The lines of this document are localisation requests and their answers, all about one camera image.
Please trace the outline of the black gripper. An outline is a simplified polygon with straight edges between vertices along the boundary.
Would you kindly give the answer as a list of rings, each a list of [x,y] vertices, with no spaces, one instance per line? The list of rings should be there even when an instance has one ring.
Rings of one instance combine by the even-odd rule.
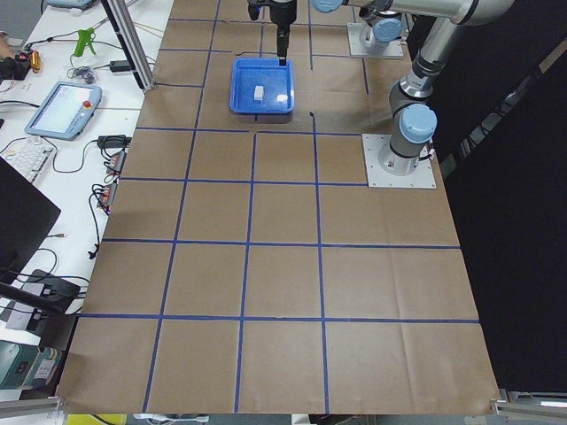
[[[272,23],[279,25],[276,32],[276,53],[279,66],[287,65],[290,26],[296,21],[296,0],[248,0],[247,11],[252,21],[260,16],[260,9],[268,7]]]

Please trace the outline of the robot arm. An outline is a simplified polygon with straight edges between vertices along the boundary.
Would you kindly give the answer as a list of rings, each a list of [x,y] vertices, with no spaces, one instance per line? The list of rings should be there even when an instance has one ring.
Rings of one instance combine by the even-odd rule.
[[[378,154],[380,166],[388,173],[412,174],[423,159],[420,154],[438,124],[435,112],[425,103],[433,83],[447,64],[467,26],[495,21],[511,1],[313,1],[319,12],[334,12],[341,6],[358,7],[361,17],[374,27],[381,12],[405,12],[436,20],[408,73],[392,86],[389,102],[395,127],[389,144]]]
[[[359,40],[367,49],[383,48],[401,36],[401,13],[386,9],[384,1],[361,7],[359,17],[366,23]]]

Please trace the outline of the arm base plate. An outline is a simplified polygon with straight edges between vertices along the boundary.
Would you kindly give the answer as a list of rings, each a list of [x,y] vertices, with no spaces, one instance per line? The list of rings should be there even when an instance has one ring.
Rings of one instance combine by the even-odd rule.
[[[373,26],[366,23],[349,23],[347,35],[350,56],[353,58],[402,59],[401,31],[401,21],[397,19],[382,19]]]
[[[436,189],[431,154],[425,144],[414,158],[393,152],[390,135],[362,134],[367,184],[372,189]]]

